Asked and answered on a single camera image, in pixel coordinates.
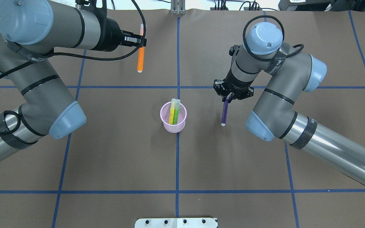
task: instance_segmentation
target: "cup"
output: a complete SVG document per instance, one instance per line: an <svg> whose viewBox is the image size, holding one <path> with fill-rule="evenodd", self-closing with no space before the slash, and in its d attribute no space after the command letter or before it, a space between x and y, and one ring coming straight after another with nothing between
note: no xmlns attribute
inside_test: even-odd
<svg viewBox="0 0 365 228"><path fill-rule="evenodd" d="M185 119L187 118L187 110L184 105L180 103L180 111L178 113L177 124L169 124L171 101L167 102L161 107L160 118L163 122L164 128L171 133L180 132L185 127Z"/></svg>

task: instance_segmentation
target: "white metal plate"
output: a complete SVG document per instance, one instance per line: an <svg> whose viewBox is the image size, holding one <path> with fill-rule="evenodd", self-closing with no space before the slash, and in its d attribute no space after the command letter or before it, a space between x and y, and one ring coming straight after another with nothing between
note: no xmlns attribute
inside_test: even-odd
<svg viewBox="0 0 365 228"><path fill-rule="evenodd" d="M138 219L135 228L217 228L217 218Z"/></svg>

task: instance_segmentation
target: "green marker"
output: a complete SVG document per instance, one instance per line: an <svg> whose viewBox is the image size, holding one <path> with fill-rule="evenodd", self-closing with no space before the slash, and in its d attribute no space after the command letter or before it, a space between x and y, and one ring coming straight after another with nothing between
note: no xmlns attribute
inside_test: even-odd
<svg viewBox="0 0 365 228"><path fill-rule="evenodd" d="M176 106L175 106L175 111L174 111L174 120L173 120L173 124L177 124L178 122L178 113L180 112L180 99L176 100Z"/></svg>

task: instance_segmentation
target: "gray metal bracket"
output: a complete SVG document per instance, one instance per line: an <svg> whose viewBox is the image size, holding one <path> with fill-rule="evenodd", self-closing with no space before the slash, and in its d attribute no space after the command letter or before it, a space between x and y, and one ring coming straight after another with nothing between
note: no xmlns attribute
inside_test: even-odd
<svg viewBox="0 0 365 228"><path fill-rule="evenodd" d="M171 0L170 12L173 15L184 15L187 12L185 10L185 0Z"/></svg>

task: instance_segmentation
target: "white label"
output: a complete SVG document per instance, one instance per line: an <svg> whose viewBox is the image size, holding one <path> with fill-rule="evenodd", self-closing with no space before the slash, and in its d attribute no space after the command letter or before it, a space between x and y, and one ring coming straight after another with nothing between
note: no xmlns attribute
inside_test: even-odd
<svg viewBox="0 0 365 228"><path fill-rule="evenodd" d="M298 6L289 6L286 11L295 11Z"/></svg>

